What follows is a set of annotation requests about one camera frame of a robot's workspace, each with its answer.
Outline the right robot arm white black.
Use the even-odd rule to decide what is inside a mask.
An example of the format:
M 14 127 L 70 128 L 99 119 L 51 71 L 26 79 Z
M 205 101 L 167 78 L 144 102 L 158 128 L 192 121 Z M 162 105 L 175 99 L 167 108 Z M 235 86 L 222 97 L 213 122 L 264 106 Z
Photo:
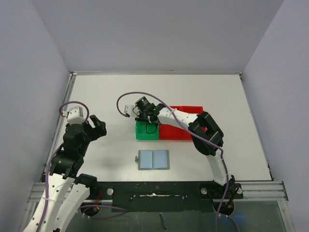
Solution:
M 222 198 L 231 194 L 234 179 L 223 158 L 224 133 L 208 112 L 186 113 L 162 102 L 155 105 L 142 97 L 134 105 L 125 107 L 125 115 L 137 121 L 169 125 L 188 132 L 196 150 L 209 162 L 216 194 Z

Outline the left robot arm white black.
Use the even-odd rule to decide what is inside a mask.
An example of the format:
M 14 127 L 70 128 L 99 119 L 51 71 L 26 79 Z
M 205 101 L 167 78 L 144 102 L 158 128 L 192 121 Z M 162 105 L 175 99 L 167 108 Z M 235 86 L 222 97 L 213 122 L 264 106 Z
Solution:
M 82 123 L 67 123 L 63 142 L 47 163 L 44 192 L 24 231 L 62 232 L 82 202 L 96 197 L 97 178 L 78 171 L 89 144 L 106 134 L 106 123 L 96 115 Z

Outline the green leather card holder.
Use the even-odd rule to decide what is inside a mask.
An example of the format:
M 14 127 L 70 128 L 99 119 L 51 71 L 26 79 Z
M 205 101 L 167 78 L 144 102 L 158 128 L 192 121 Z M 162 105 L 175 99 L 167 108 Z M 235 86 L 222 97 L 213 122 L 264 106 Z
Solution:
M 138 170 L 169 170 L 168 150 L 139 150 L 135 157 Z

